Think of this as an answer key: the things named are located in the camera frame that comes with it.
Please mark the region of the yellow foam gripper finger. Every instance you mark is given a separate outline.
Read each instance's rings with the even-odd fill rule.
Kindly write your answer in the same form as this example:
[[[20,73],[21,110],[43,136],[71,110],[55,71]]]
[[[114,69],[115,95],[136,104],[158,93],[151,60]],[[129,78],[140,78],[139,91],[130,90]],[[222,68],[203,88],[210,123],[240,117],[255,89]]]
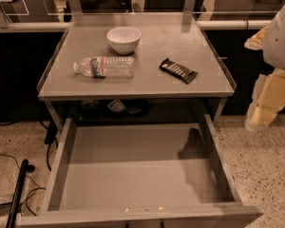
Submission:
[[[254,86],[245,127],[250,131],[265,129],[284,107],[285,69],[276,68],[268,76],[260,74]]]
[[[244,46],[251,50],[263,50],[264,38],[268,27],[264,27],[246,40]]]

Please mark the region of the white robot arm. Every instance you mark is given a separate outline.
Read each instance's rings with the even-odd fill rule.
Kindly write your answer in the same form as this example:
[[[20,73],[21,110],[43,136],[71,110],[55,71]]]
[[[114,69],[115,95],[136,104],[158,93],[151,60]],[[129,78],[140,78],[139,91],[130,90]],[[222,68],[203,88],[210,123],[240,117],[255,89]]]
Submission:
[[[271,23],[249,38],[244,46],[262,50],[264,62],[274,68],[256,79],[245,127],[258,131],[268,127],[285,107],[285,5]]]

